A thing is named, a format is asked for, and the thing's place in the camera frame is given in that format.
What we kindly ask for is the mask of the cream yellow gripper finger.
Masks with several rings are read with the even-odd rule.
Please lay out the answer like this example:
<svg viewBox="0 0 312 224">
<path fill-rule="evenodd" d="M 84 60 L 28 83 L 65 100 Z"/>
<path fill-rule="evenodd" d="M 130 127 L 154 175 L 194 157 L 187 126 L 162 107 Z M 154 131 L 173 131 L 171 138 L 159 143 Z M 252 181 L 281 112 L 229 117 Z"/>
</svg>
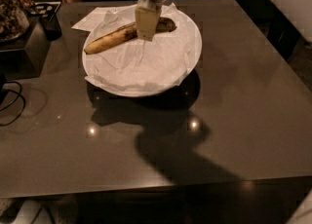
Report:
<svg viewBox="0 0 312 224">
<path fill-rule="evenodd" d="M 136 32 L 141 40 L 152 41 L 161 16 L 161 5 L 137 4 L 135 8 Z"/>
</svg>

